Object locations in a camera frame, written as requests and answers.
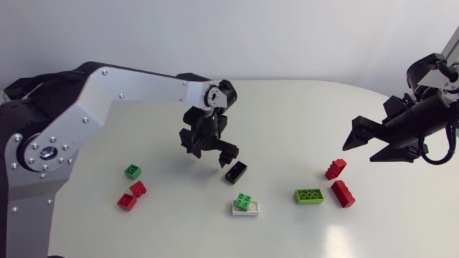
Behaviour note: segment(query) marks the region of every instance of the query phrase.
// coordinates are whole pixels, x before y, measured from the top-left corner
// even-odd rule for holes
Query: black cable
[[[0,104],[0,106],[2,106],[3,104],[5,104],[7,101],[6,101],[6,98],[5,98],[5,92],[3,92],[3,102]]]
[[[446,137],[448,139],[448,143],[450,145],[450,149],[448,150],[448,153],[444,158],[442,158],[439,161],[433,161],[427,157],[424,151],[424,139],[425,135],[421,135],[419,137],[419,140],[417,142],[417,147],[419,148],[419,152],[421,153],[422,158],[424,158],[425,161],[432,165],[442,165],[444,163],[447,163],[454,155],[454,151],[456,149],[456,133],[455,133],[455,128],[451,125],[446,126]]]

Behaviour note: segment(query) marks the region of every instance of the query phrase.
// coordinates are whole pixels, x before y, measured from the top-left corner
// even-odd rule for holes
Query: robotic arm
[[[176,77],[88,62],[76,70],[19,79],[0,106],[0,257],[47,257],[55,194],[78,151],[99,130],[112,101],[187,102],[187,153],[219,150],[220,166],[239,149],[222,140],[224,112],[237,100],[230,82]]]
[[[377,138],[389,145],[370,161],[406,161],[422,156],[428,163],[440,165],[454,154],[455,129],[459,128],[459,28],[442,54],[430,54],[414,63],[407,71],[407,82],[413,96],[392,96],[384,103],[387,117],[382,124],[362,116],[352,120],[352,131],[343,151],[359,147]],[[441,129],[446,130],[449,150],[433,161],[427,157],[424,139]]]

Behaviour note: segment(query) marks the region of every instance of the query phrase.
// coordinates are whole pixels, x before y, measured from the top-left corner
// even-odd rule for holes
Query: lime green lego brick
[[[323,201],[320,189],[303,189],[295,191],[297,204],[319,204]]]
[[[124,170],[124,174],[127,175],[127,177],[136,179],[138,175],[142,173],[142,170],[135,165],[130,165],[126,170]]]
[[[251,196],[248,196],[247,194],[239,193],[235,206],[236,208],[239,208],[243,211],[247,211],[249,209],[249,205],[251,201],[252,201]]]

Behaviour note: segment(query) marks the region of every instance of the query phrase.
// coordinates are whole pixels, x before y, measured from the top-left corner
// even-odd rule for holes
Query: toy block
[[[319,204],[323,201],[320,189],[303,189],[295,191],[297,204]]]
[[[249,209],[249,204],[251,200],[252,200],[251,196],[248,196],[243,193],[239,193],[235,206],[243,211],[247,211]]]
[[[344,159],[342,158],[333,161],[330,167],[328,168],[327,172],[325,172],[325,177],[328,180],[337,178],[339,174],[343,171],[344,167],[346,167],[346,165],[346,161],[344,161]]]
[[[141,173],[142,170],[135,165],[130,165],[126,170],[124,170],[124,174],[131,179],[136,179]]]
[[[343,208],[350,207],[356,202],[356,199],[352,196],[352,193],[347,189],[346,184],[344,184],[342,180],[336,180],[331,186],[331,190],[333,190]]]
[[[247,166],[238,161],[225,175],[225,178],[232,184],[235,184],[247,170]]]
[[[258,206],[257,200],[251,200],[249,209],[243,211],[236,207],[236,200],[232,202],[232,215],[233,216],[258,216],[260,213],[260,207]]]
[[[136,197],[125,193],[123,194],[123,197],[121,197],[120,201],[118,201],[118,205],[119,207],[130,211],[132,207],[134,207],[134,204],[136,204],[136,202],[137,202]]]
[[[132,191],[135,197],[140,197],[142,194],[146,193],[146,188],[143,185],[142,181],[139,181],[133,184],[129,189]]]

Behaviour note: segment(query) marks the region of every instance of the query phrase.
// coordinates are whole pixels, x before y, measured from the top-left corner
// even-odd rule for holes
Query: screw
[[[21,136],[20,134],[16,134],[16,135],[14,136],[14,141],[15,141],[15,142],[19,142],[19,141],[21,141],[21,140],[22,140],[22,136]]]

